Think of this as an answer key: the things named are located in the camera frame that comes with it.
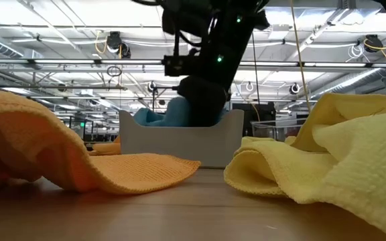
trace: yellow towel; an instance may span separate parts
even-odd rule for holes
[[[46,107],[0,92],[0,185],[44,176],[64,189],[146,193],[181,182],[199,165],[156,154],[89,157],[80,137]]]
[[[291,145],[243,141],[224,180],[255,195],[334,204],[386,232],[386,96],[324,95]]]

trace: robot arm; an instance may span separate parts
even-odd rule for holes
[[[192,126],[215,124],[253,29],[269,27],[263,10],[269,0],[133,1],[163,7],[163,30],[175,35],[176,43],[174,55],[162,61],[165,75],[189,76],[180,82],[178,94],[190,103]],[[192,43],[181,31],[201,37],[202,42]],[[200,50],[180,56],[180,38]]]

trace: orange towel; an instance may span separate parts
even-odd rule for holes
[[[92,146],[93,151],[89,151],[88,154],[91,156],[97,155],[120,155],[121,144],[120,136],[118,136],[112,143],[98,143]]]
[[[0,92],[0,185],[44,176],[64,189],[146,193],[181,182],[199,165],[156,154],[89,157],[80,137],[46,107]]]

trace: desk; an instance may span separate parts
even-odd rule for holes
[[[222,170],[175,187],[115,196],[63,191],[45,179],[0,189],[0,240],[386,240],[330,204],[245,195]]]

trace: black cable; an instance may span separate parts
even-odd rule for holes
[[[157,1],[145,1],[145,0],[132,0],[132,1],[145,6],[153,6],[153,7],[160,6],[160,3],[158,3]]]
[[[256,85],[257,85],[257,101],[259,102],[259,108],[260,108],[259,75],[258,75],[258,73],[257,73],[257,60],[256,60],[256,58],[255,58],[254,31],[253,31],[253,53],[254,53],[255,83],[256,83]]]
[[[174,43],[174,56],[180,55],[180,29],[178,29],[177,22],[174,22],[175,27],[175,43]]]
[[[191,46],[193,47],[197,47],[197,48],[200,48],[200,46],[202,46],[202,42],[200,43],[194,43],[194,42],[191,42],[181,31],[180,31],[180,37],[187,43],[187,44],[190,44]]]

